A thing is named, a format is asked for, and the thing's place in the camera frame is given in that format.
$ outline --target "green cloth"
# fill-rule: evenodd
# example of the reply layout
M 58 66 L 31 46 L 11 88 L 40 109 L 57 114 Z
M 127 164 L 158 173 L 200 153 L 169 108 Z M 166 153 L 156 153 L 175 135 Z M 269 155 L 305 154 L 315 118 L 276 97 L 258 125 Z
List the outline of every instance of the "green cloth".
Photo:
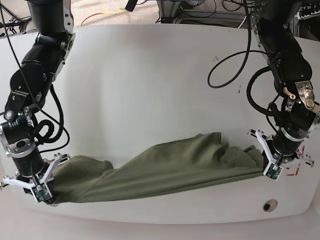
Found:
M 119 169 L 75 156 L 53 172 L 54 203 L 139 199 L 251 179 L 263 175 L 263 161 L 254 146 L 221 144 L 220 133 L 152 146 Z

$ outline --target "olive green fabric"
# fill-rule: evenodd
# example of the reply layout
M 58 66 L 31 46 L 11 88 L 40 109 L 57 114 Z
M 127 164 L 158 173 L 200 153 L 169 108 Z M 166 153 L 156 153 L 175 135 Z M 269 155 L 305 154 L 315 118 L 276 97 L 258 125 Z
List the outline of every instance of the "olive green fabric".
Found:
M 75 156 L 54 174 L 54 203 L 147 198 L 262 176 L 254 146 L 221 144 L 221 134 L 198 135 L 150 147 L 114 169 L 109 161 Z

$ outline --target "floor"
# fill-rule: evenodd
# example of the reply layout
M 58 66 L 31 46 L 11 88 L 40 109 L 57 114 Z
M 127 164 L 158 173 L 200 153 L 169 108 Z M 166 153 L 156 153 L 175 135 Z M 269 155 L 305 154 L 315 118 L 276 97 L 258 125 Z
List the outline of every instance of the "floor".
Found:
M 82 21 L 96 13 L 118 12 L 125 8 L 128 0 L 71 0 L 71 10 L 74 18 L 74 26 L 78 27 Z M 30 15 L 28 3 L 25 0 L 1 0 L 5 6 L 17 19 L 28 17 Z M 188 4 L 195 5 L 197 1 L 188 1 Z M 237 6 L 228 1 L 224 2 L 225 7 L 232 10 Z M 226 11 L 222 6 L 222 0 L 204 0 L 204 3 L 193 9 L 202 9 L 212 11 L 216 8 L 217 11 Z M 154 24 L 159 18 L 159 9 L 155 0 L 148 0 L 144 4 L 137 5 L 133 12 L 122 12 L 112 14 L 100 14 L 93 16 L 85 21 L 84 26 L 87 25 L 105 25 L 105 24 Z M 5 22 L 10 20 L 8 14 L 4 12 Z M 230 23 L 230 27 L 235 27 L 238 23 Z M 27 26 L 27 31 L 35 29 L 31 23 Z

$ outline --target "white table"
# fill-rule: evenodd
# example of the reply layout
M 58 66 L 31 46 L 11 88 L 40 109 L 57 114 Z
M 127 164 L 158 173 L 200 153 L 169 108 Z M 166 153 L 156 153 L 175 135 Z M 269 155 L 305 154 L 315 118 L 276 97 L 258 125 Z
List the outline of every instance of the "white table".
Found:
M 250 77 L 266 65 L 253 53 L 237 81 L 214 90 L 207 75 L 218 59 L 246 49 L 243 29 L 198 25 L 109 25 L 81 27 L 67 63 L 54 83 L 61 101 L 71 143 L 63 153 L 109 160 L 119 167 L 154 144 L 183 139 L 198 133 L 221 131 L 232 143 L 248 146 L 245 132 L 272 130 L 263 115 L 247 102 Z M 35 34 L 12 38 L 21 60 Z M 320 96 L 320 44 L 299 39 L 312 70 L 315 95 Z M 257 49 L 255 40 L 252 48 Z M 0 109 L 9 96 L 9 80 L 17 65 L 5 39 L 0 40 L 2 88 Z M 223 64 L 213 81 L 223 83 L 238 71 L 244 56 Z M 271 73 L 253 87 L 253 97 L 267 105 L 275 96 Z M 45 110 L 58 117 L 51 96 Z M 306 146 L 319 155 L 315 131 Z M 51 148 L 63 144 L 47 145 Z M 8 175 L 16 168 L 1 152 Z M 12 187 L 18 201 L 28 208 L 67 216 L 132 223 L 202 224 L 251 221 L 304 212 L 319 181 L 319 166 L 305 168 L 300 176 L 284 176 L 278 182 L 267 177 L 228 183 L 164 196 L 100 203 L 65 203 L 59 207 L 36 204 L 32 197 Z M 278 201 L 266 213 L 263 204 Z

